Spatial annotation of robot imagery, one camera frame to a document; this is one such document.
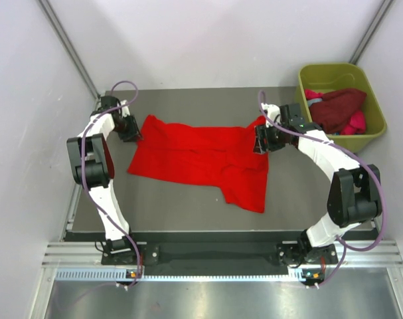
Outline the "red t shirt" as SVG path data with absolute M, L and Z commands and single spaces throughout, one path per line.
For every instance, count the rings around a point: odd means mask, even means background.
M 146 117 L 142 141 L 128 173 L 221 190 L 225 202 L 263 213 L 268 181 L 268 155 L 254 152 L 257 117 L 246 127 L 192 127 Z

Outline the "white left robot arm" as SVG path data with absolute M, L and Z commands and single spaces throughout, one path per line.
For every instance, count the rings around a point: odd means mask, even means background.
M 66 147 L 74 181 L 88 194 L 104 226 L 105 238 L 100 241 L 102 264 L 138 266 L 141 264 L 139 247 L 131 238 L 131 229 L 114 191 L 115 169 L 107 145 L 112 132 L 123 142 L 142 139 L 127 101 L 103 96 L 84 131 L 69 138 Z

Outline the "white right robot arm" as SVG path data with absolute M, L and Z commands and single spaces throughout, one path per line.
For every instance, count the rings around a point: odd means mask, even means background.
M 260 112 L 266 122 L 255 128 L 254 152 L 264 154 L 292 145 L 309 157 L 330 182 L 324 216 L 297 240 L 299 259 L 314 263 L 347 231 L 382 214 L 380 172 L 335 144 L 318 124 L 306 122 L 299 104 L 261 102 Z

